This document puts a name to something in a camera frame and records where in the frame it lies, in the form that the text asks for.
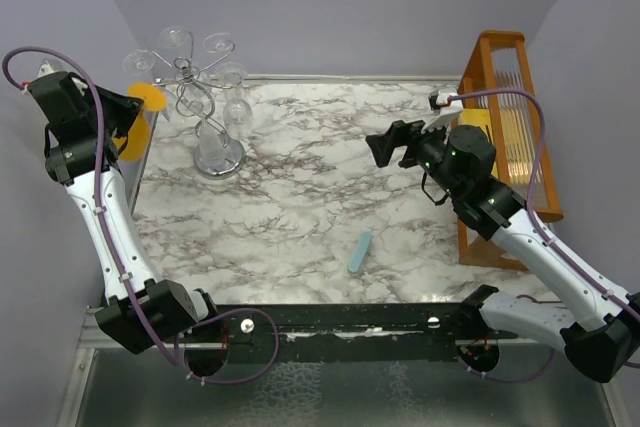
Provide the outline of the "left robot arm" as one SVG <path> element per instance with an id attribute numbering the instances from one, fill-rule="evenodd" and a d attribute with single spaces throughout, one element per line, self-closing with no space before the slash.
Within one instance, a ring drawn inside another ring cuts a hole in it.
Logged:
<path id="1" fill-rule="evenodd" d="M 89 88 L 73 72 L 46 74 L 27 86 L 45 114 L 45 167 L 63 185 L 88 228 L 101 265 L 106 306 L 100 329 L 133 354 L 188 330 L 206 342 L 220 332 L 211 297 L 164 278 L 138 236 L 128 205 L 120 156 L 140 157 L 150 138 L 145 103 L 148 87 L 126 96 Z"/>

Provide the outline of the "yellow plastic wine glass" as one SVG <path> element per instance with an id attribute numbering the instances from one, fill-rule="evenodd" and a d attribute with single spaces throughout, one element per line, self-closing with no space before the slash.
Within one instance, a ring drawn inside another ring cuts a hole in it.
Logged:
<path id="1" fill-rule="evenodd" d="M 137 82 L 129 86 L 128 95 L 143 101 L 140 112 L 126 136 L 114 136 L 120 161 L 135 162 L 144 156 L 151 139 L 151 125 L 147 113 L 158 113 L 166 108 L 167 98 L 162 90 L 149 83 Z"/>

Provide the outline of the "clear ribbed wine glass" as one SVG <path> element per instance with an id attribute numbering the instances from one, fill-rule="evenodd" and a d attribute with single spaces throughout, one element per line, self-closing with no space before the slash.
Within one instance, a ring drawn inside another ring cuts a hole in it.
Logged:
<path id="1" fill-rule="evenodd" d="M 225 161 L 224 144 L 219 137 L 219 132 L 207 121 L 201 125 L 199 146 L 201 160 L 206 167 L 213 168 Z"/>

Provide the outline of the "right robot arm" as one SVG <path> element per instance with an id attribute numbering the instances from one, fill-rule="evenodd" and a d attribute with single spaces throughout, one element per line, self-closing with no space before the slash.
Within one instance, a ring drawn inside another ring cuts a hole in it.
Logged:
<path id="1" fill-rule="evenodd" d="M 495 147 L 484 131 L 459 125 L 429 130 L 395 121 L 365 139 L 376 165 L 395 149 L 402 168 L 418 166 L 450 200 L 458 219 L 514 256 L 562 302 L 552 307 L 483 286 L 459 314 L 461 330 L 481 338 L 491 330 L 535 340 L 563 353 L 589 379 L 609 382 L 639 347 L 639 297 L 592 268 L 528 211 L 525 200 L 492 174 Z"/>

